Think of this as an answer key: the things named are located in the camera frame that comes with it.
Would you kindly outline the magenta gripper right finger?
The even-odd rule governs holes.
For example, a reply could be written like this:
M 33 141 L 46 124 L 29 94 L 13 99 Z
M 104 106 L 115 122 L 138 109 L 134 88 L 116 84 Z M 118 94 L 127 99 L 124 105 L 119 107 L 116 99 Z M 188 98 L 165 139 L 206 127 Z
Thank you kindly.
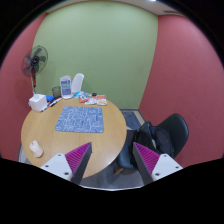
M 133 143 L 133 155 L 145 185 L 182 169 L 168 154 L 157 154 L 139 143 Z

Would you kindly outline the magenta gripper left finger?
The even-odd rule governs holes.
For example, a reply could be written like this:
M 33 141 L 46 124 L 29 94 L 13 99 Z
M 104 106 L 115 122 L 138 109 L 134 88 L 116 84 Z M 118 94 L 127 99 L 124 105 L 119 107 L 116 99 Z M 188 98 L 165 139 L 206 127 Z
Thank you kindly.
M 91 153 L 92 143 L 89 142 L 66 154 L 57 153 L 42 166 L 42 169 L 79 185 Z

